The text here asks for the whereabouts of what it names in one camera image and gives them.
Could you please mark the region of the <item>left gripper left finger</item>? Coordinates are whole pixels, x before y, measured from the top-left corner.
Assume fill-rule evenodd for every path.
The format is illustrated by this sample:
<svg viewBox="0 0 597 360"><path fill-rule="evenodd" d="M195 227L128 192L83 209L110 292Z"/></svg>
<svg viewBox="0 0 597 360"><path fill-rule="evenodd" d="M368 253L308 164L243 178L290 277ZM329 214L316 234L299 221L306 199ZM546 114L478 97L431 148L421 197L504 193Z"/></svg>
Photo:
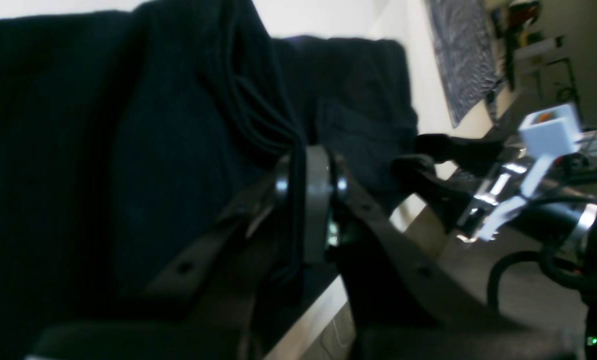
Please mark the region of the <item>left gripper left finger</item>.
<svg viewBox="0 0 597 360"><path fill-rule="evenodd" d="M257 292L279 256L292 157L239 193L217 222L124 307L125 319L54 326L29 360L261 360Z"/></svg>

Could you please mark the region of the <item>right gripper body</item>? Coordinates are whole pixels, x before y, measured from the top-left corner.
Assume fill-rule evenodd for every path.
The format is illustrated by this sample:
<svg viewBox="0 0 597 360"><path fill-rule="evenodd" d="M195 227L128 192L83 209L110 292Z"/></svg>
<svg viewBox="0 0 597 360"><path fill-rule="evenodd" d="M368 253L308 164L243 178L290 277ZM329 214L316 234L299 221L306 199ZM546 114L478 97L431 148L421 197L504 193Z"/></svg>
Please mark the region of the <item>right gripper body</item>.
<svg viewBox="0 0 597 360"><path fill-rule="evenodd" d="M473 193L463 215L462 242L490 242L508 226L539 242L556 239L568 248L584 246L597 221L597 204L551 178L554 164L566 157L534 159L525 153L495 162Z"/></svg>

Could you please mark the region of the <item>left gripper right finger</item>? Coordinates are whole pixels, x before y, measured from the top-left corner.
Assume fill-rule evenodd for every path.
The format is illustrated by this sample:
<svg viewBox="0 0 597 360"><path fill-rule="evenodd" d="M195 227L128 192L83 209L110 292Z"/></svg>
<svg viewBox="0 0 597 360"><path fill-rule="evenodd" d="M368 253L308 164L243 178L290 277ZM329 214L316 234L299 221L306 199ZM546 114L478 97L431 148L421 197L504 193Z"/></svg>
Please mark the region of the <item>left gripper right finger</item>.
<svg viewBox="0 0 597 360"><path fill-rule="evenodd" d="M497 315L399 232L342 155L306 155L306 208L324 215L324 245L348 297L349 360L575 360L573 340Z"/></svg>

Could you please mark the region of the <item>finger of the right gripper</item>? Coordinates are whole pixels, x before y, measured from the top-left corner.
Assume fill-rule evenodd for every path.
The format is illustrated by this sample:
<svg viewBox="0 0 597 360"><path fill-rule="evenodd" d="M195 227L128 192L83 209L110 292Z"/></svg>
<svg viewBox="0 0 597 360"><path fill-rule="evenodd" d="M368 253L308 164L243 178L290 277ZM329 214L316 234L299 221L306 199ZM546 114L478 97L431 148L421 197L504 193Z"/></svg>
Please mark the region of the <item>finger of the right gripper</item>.
<svg viewBox="0 0 597 360"><path fill-rule="evenodd" d="M445 233L466 230L463 215L469 210L474 189L467 184L439 178L434 159L422 153L394 158L391 172L405 193L418 195L431 208Z"/></svg>
<svg viewBox="0 0 597 360"><path fill-rule="evenodd" d="M436 164L453 162L469 173L488 173L504 145L502 140L420 134L414 141L414 153L431 157Z"/></svg>

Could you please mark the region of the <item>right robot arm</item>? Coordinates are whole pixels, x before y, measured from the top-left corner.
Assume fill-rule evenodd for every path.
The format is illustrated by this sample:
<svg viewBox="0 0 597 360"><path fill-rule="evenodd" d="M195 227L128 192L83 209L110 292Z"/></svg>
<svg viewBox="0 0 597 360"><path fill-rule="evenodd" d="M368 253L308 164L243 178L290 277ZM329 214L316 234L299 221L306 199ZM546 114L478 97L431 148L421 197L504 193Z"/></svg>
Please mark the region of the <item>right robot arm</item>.
<svg viewBox="0 0 597 360"><path fill-rule="evenodd" d="M516 251L489 271L486 305L500 314L500 284L516 264L537 264L548 279L580 294L588 308L584 354L597 360L597 198L569 187L573 160L580 151L566 151L547 162L532 190L524 186L538 165L529 146L504 139L470 139L422 134L413 153L395 157L391 171L406 191L420 196L446 232L484 242L487 225L511 228L537 241L538 250Z"/></svg>

